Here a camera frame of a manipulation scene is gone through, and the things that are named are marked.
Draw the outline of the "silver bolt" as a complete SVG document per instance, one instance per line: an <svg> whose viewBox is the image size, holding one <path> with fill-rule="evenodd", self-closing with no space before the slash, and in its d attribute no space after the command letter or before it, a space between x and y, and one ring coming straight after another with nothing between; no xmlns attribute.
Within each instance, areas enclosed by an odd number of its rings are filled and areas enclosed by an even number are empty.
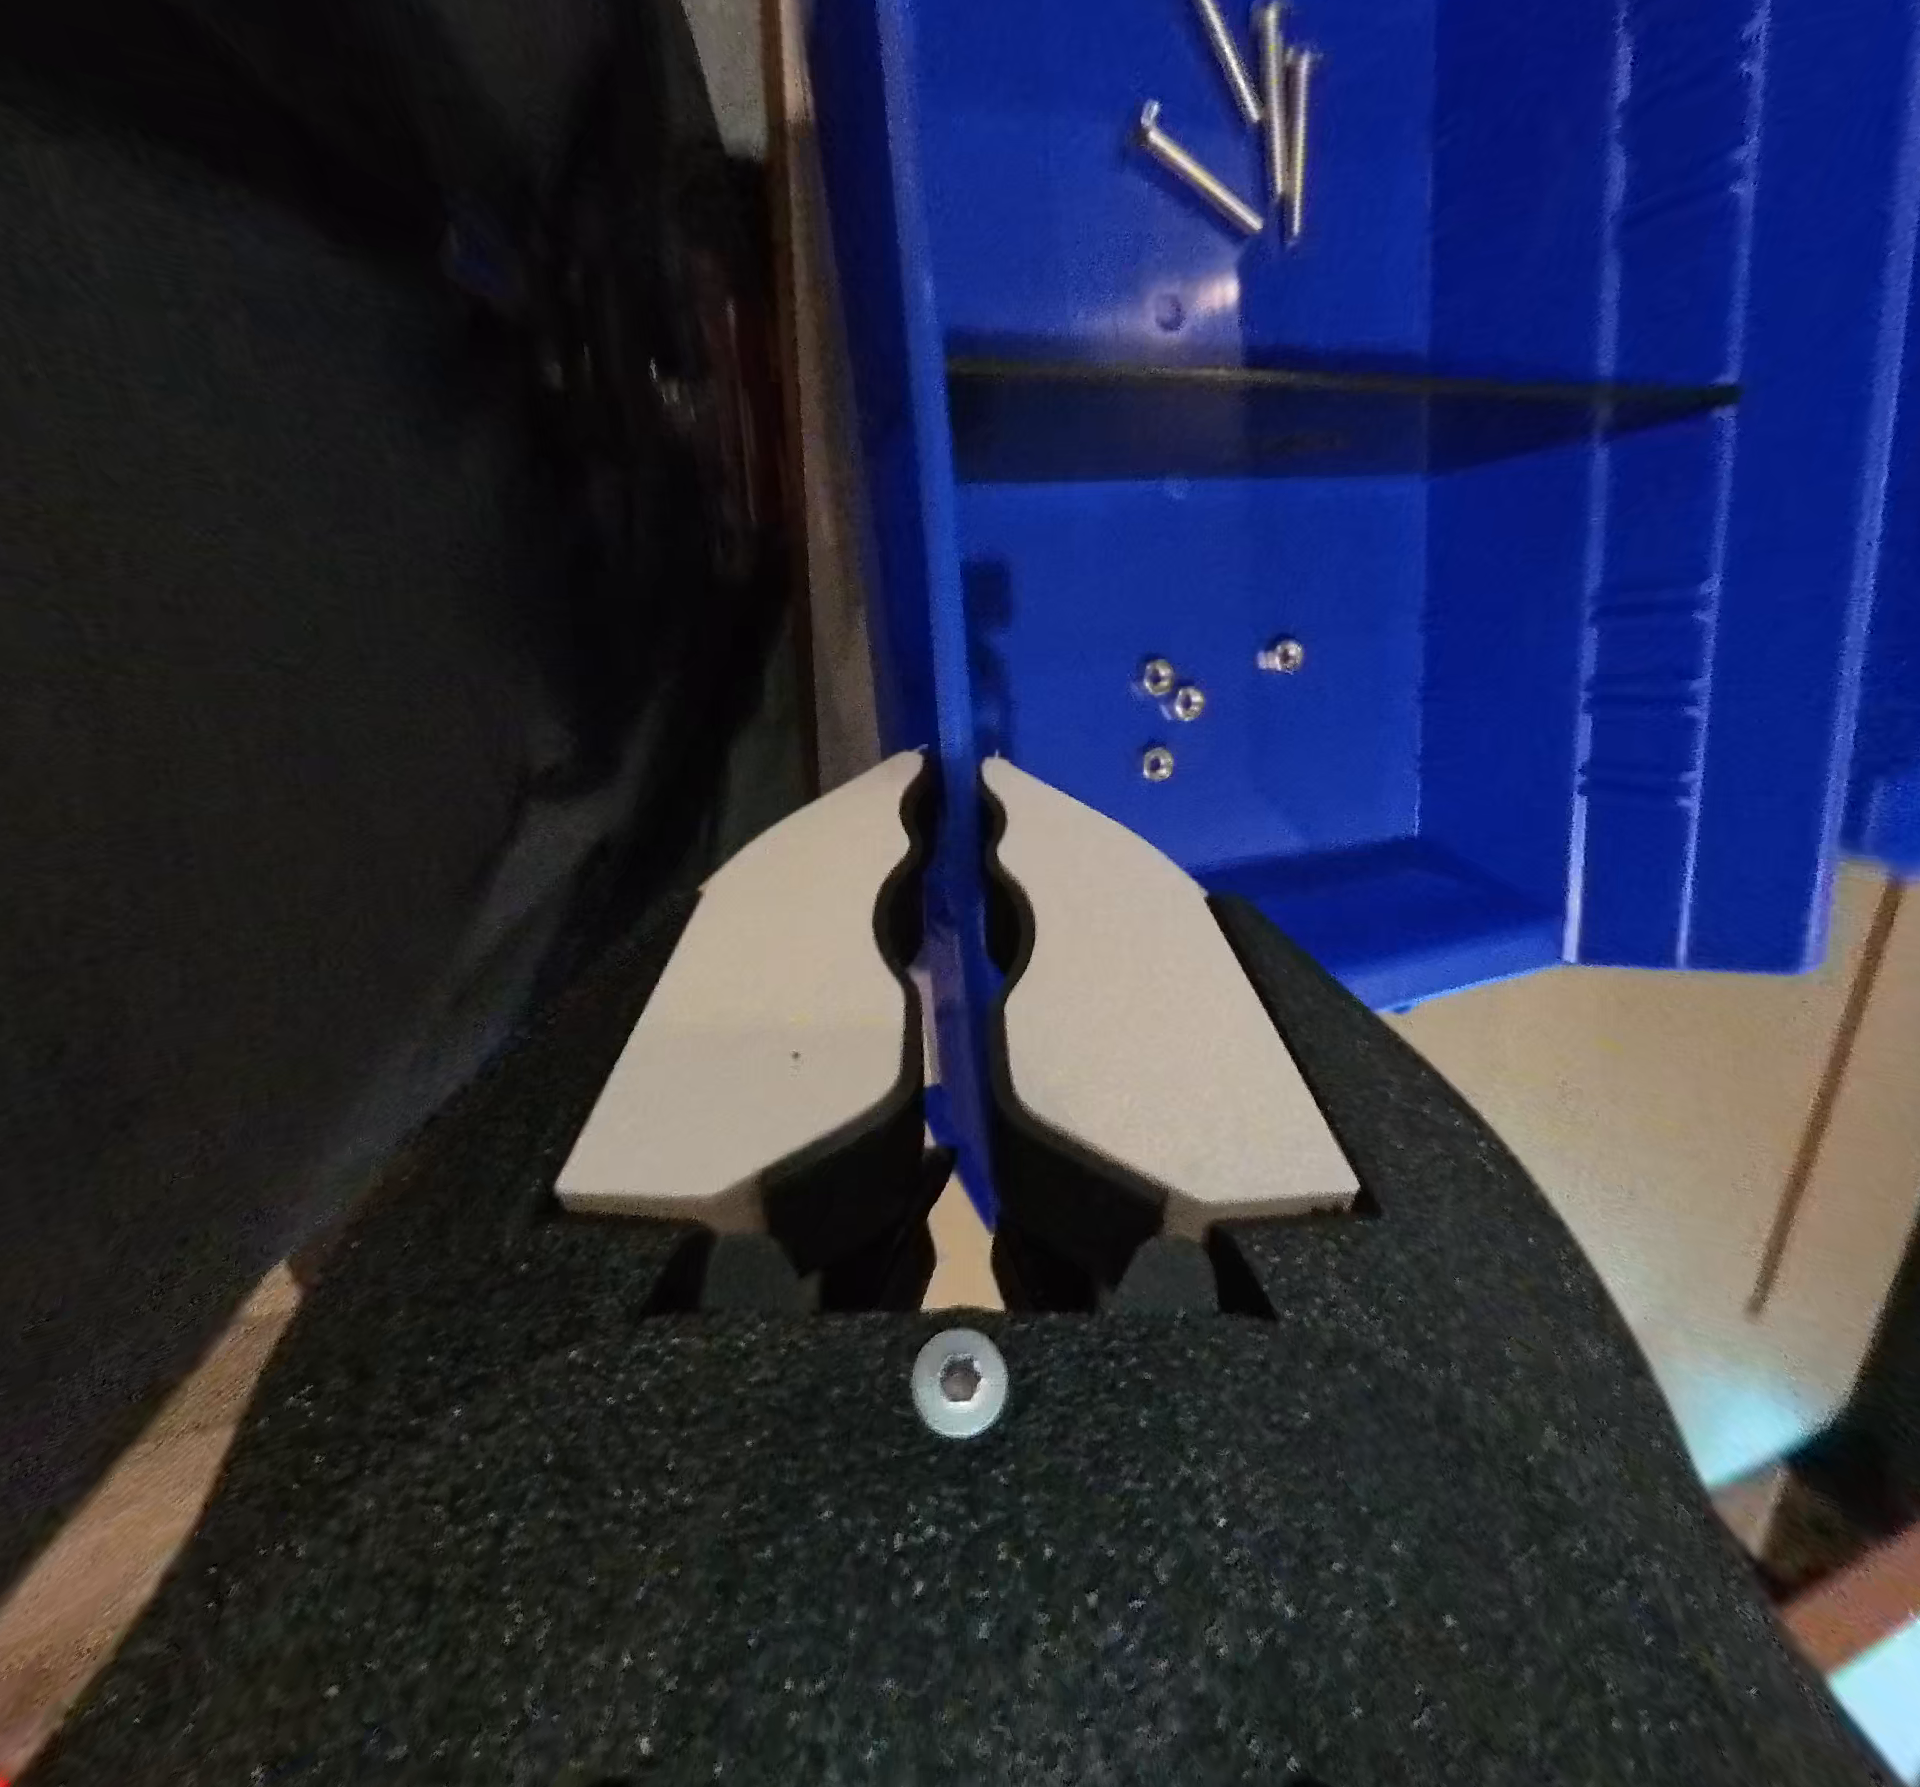
<svg viewBox="0 0 1920 1787"><path fill-rule="evenodd" d="M1260 207L1249 207L1214 168L1200 168L1197 147L1178 147L1162 122L1162 101L1142 101L1133 147L1187 195L1200 197L1228 232L1260 237Z"/></svg>
<svg viewBox="0 0 1920 1787"><path fill-rule="evenodd" d="M1252 65L1260 65L1260 168L1268 168L1268 197L1288 207L1288 154L1297 154L1297 122L1288 122L1288 5L1297 0L1260 0L1252 5Z"/></svg>
<svg viewBox="0 0 1920 1787"><path fill-rule="evenodd" d="M1240 41L1231 41L1231 25L1228 25L1228 5L1218 5L1218 0L1187 0L1187 5L1197 5L1200 31L1207 31L1207 44L1214 44L1214 65L1218 65L1218 79L1228 79L1228 95L1231 95L1231 113L1240 113L1249 128L1260 128L1260 88L1252 88L1249 56L1240 56Z"/></svg>
<svg viewBox="0 0 1920 1787"><path fill-rule="evenodd" d="M1314 73L1320 56L1314 44L1288 44L1288 122L1282 122L1282 147L1288 147L1288 247L1303 247L1307 232L1307 133L1314 133Z"/></svg>

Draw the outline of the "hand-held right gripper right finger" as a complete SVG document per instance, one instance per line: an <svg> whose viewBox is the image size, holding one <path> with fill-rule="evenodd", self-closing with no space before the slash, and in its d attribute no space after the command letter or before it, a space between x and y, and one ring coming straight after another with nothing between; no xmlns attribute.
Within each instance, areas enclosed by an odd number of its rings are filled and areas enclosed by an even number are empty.
<svg viewBox="0 0 1920 1787"><path fill-rule="evenodd" d="M1017 760L978 760L978 791L1022 930L1002 1003L1017 1130L1148 1200L1148 1235L1350 1213L1359 1176L1207 885Z"/></svg>

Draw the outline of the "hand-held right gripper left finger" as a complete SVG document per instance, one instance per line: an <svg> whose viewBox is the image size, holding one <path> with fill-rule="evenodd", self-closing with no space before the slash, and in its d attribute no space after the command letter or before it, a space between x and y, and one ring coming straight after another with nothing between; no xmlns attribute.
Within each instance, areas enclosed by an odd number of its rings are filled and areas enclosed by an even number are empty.
<svg viewBox="0 0 1920 1787"><path fill-rule="evenodd" d="M890 1227L918 1181L927 752L749 837L687 913L563 1181L567 1213Z"/></svg>

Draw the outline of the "blue plastic bin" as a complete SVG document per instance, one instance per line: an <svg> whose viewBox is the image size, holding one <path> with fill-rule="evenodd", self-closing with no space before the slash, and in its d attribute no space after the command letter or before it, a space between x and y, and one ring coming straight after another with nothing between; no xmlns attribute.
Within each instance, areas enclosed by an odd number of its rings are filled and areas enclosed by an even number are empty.
<svg viewBox="0 0 1920 1787"><path fill-rule="evenodd" d="M1369 1006L1800 971L1843 852L1911 865L1911 0L1288 0L1303 247L1187 0L798 44L880 737L944 791L1007 752Z"/></svg>

